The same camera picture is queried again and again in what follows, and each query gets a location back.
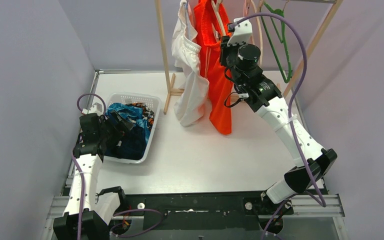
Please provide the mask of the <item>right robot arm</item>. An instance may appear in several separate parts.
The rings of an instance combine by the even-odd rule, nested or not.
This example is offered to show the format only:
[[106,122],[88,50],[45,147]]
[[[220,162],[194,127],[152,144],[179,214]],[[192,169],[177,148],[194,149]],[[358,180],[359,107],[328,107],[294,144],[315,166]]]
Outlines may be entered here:
[[273,129],[292,156],[295,166],[261,195],[261,207],[275,213],[281,202],[294,194],[304,193],[332,167],[338,155],[326,149],[305,130],[289,107],[279,88],[258,66],[260,49],[253,44],[234,43],[230,36],[221,38],[220,64],[225,77],[233,83],[239,101]]

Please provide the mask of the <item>pink hanger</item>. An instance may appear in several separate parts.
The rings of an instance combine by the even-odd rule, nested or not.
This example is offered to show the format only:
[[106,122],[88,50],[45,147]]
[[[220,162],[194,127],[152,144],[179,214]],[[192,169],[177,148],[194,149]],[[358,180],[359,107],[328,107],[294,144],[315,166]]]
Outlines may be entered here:
[[246,17],[250,11],[251,0],[244,0],[243,3],[243,16]]

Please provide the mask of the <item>wooden hanger orange shorts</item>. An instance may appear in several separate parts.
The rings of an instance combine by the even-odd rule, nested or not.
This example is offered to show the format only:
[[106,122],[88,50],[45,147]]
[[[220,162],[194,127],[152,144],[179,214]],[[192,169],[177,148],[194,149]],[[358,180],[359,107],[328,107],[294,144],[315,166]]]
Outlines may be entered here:
[[216,18],[216,21],[217,21],[217,24],[221,30],[221,34],[222,36],[226,36],[227,33],[225,31],[225,27],[224,27],[224,24],[223,24],[223,21],[222,21],[222,18],[221,18],[221,15],[220,15],[220,5],[222,4],[223,0],[211,0],[210,3],[211,3],[211,7],[214,11],[214,15],[215,15],[215,18]]

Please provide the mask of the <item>camouflage orange black shorts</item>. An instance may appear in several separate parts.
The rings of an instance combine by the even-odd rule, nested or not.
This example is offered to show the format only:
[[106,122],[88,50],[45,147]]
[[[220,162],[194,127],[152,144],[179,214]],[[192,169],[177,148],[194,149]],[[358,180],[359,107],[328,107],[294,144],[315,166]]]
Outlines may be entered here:
[[148,129],[152,129],[155,120],[155,113],[148,106],[141,102],[128,103],[127,106],[141,109],[142,119],[146,121],[146,126],[148,127]]

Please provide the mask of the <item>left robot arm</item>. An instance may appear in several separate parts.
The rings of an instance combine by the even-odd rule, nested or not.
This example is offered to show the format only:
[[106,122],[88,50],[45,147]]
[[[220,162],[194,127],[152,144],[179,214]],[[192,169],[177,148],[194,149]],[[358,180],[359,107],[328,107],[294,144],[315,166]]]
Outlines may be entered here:
[[97,192],[99,172],[108,148],[118,145],[135,126],[111,111],[109,116],[88,113],[79,118],[81,132],[72,150],[75,174],[68,203],[53,223],[59,240],[108,240],[109,223],[115,213],[129,209],[120,186]]

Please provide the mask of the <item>white plastic basket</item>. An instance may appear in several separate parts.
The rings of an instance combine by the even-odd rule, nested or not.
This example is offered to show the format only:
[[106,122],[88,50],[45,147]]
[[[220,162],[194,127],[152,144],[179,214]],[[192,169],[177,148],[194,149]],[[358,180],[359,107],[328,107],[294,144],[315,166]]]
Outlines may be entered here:
[[105,114],[113,124],[126,120],[130,124],[109,147],[104,159],[123,164],[140,164],[145,161],[156,131],[162,101],[148,94],[114,92],[106,101]]

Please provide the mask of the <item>wooden hanger navy shorts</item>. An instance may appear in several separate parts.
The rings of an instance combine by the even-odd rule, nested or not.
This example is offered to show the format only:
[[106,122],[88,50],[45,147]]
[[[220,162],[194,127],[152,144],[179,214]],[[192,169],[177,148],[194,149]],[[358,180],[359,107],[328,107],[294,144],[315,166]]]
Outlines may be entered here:
[[[250,0],[250,4],[252,6],[252,9],[255,14],[260,13],[260,10],[258,9],[258,6],[255,4],[254,0]],[[258,66],[263,66],[263,53],[264,53],[264,43],[263,43],[263,33],[262,33],[262,21],[258,18],[256,20],[257,28],[258,28],[258,43],[259,43],[259,49],[260,49],[260,57],[258,61]]]

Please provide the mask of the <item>blue patterned shorts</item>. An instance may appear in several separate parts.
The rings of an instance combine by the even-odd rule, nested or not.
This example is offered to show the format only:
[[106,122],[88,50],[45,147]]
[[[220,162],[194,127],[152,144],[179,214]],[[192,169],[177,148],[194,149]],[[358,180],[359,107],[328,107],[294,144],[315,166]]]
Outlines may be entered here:
[[127,104],[122,103],[113,103],[111,104],[106,111],[106,115],[108,116],[110,111],[116,111],[119,115],[121,115],[126,120],[134,123],[137,127],[141,127],[144,130],[144,138],[145,142],[149,141],[149,137],[151,134],[151,130],[147,127],[147,122],[142,119],[143,111],[139,108],[127,106]]

